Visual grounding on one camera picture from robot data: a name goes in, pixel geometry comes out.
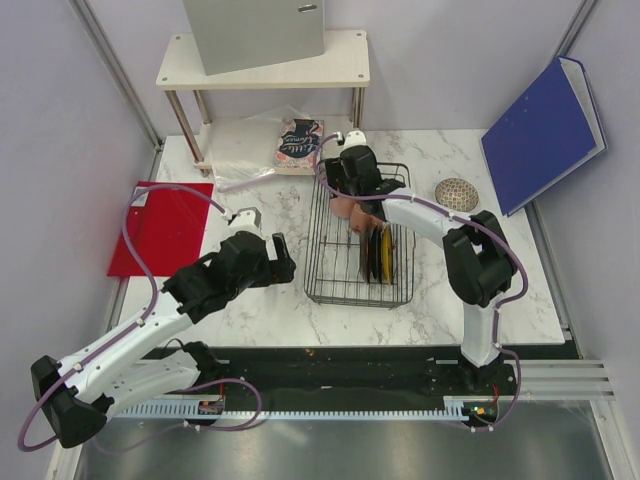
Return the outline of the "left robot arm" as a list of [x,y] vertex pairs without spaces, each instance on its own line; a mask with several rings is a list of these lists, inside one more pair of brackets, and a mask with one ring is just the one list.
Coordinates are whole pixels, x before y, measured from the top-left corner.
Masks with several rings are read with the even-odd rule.
[[150,305],[80,351],[56,360],[44,355],[30,367],[35,410],[53,439],[69,449],[96,436],[115,415],[173,391],[208,393],[219,369],[201,342],[140,369],[134,363],[160,343],[223,310],[248,288],[293,281],[296,264],[282,233],[268,242],[247,231],[223,240],[216,252],[179,269]]

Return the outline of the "pink plastic tumbler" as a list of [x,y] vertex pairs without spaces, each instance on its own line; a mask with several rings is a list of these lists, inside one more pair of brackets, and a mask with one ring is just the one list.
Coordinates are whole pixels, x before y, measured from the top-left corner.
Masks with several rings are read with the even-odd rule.
[[351,198],[335,196],[330,199],[329,206],[331,212],[340,219],[349,220],[356,201]]

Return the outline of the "brown patterned bowl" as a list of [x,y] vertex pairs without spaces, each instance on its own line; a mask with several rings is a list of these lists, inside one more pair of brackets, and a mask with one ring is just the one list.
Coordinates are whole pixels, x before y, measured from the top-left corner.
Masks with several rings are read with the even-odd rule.
[[469,213],[479,204],[477,189],[467,180],[447,178],[435,187],[435,199],[443,207]]

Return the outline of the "yellow patterned plate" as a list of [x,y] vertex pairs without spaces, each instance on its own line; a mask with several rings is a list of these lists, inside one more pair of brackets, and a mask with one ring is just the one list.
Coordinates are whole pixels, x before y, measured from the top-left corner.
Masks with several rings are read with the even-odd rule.
[[394,244],[392,229],[385,226],[381,232],[380,240],[380,264],[382,282],[392,285],[394,278]]

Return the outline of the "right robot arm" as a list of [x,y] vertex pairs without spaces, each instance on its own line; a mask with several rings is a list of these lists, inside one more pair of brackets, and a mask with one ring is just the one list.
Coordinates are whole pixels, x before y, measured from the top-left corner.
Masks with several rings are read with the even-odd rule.
[[379,221],[360,233],[360,274],[365,282],[392,281],[392,225],[442,249],[449,285],[463,304],[460,349],[466,362],[458,368],[458,381],[469,393],[483,392],[494,381],[491,365],[500,357],[499,304],[519,266],[495,215],[482,211],[464,217],[415,195],[405,182],[381,174],[366,145],[346,148],[337,158],[315,160],[314,169],[332,198],[353,201]]

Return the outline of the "pink ceramic mug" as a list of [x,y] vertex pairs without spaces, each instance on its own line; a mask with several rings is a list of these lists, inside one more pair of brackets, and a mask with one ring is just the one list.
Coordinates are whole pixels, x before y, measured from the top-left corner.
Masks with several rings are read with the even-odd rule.
[[382,227],[385,222],[374,215],[366,213],[359,203],[355,203],[349,215],[349,225],[353,232],[360,234],[367,229]]

